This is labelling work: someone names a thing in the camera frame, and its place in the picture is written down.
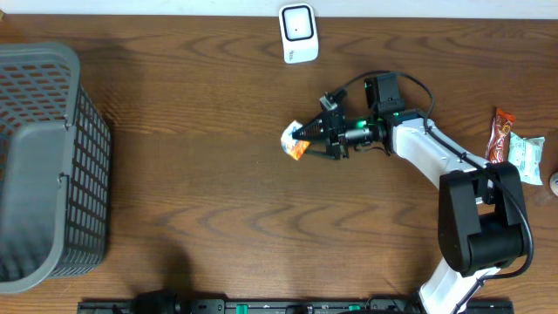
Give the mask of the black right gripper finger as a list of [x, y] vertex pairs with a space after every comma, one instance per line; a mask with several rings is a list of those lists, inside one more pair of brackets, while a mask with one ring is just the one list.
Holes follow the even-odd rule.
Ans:
[[339, 147], [326, 146], [323, 151], [317, 151], [317, 150], [313, 150], [313, 149], [308, 148], [305, 151], [305, 153], [308, 154], [308, 155], [314, 155], [314, 156], [322, 157], [322, 158], [329, 159], [329, 160], [339, 160], [340, 159], [340, 148]]
[[317, 142], [325, 140], [326, 133], [323, 129], [322, 114], [318, 114], [312, 121], [303, 125], [292, 133], [294, 140]]

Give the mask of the orange small box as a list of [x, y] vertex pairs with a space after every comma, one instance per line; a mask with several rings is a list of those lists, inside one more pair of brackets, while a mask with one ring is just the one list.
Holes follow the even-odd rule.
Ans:
[[302, 127], [303, 125], [301, 123], [293, 120], [285, 128], [281, 136], [282, 150], [294, 160], [300, 160], [307, 148], [310, 146], [308, 141], [296, 140], [293, 138], [294, 132]]

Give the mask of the red chocolate bar wrapper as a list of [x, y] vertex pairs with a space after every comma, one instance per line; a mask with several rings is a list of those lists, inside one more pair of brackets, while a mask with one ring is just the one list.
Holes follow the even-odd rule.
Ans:
[[497, 108], [491, 123], [491, 135], [487, 143], [486, 158], [491, 163], [504, 161], [504, 144], [515, 122], [515, 116]]

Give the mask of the mint green wipes packet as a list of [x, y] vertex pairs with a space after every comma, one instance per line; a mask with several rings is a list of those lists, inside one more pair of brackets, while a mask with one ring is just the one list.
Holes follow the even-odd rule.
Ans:
[[544, 137], [528, 139], [510, 133], [507, 160], [517, 167], [522, 182], [542, 185], [540, 163], [544, 142]]

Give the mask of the green lid jar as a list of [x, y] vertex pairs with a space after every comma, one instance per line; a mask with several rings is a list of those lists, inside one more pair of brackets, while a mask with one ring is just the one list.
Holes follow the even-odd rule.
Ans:
[[551, 175], [549, 179], [549, 186], [555, 195], [558, 195], [558, 173]]

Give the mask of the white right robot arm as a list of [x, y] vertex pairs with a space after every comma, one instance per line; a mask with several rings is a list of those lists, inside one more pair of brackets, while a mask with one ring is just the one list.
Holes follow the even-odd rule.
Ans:
[[405, 313], [463, 313], [488, 281], [523, 275], [534, 259], [518, 169], [470, 153], [443, 134], [430, 111], [408, 109], [398, 81], [408, 74], [373, 71], [364, 81], [367, 118], [348, 120], [347, 87], [325, 93], [322, 111], [293, 132], [296, 140], [322, 144], [332, 160], [349, 151], [380, 149], [409, 161], [439, 191], [438, 243], [442, 259], [417, 294], [403, 303]]

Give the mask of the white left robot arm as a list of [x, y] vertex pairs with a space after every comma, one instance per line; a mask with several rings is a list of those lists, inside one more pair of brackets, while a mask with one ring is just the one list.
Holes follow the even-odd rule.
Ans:
[[[296, 132], [303, 130], [303, 124], [294, 120], [283, 131], [281, 144], [283, 151], [294, 160], [300, 160], [310, 146], [309, 140], [296, 138]], [[213, 300], [182, 300], [170, 290], [157, 290], [138, 295], [130, 302], [130, 312], [137, 314], [194, 314], [225, 313], [225, 302]]]

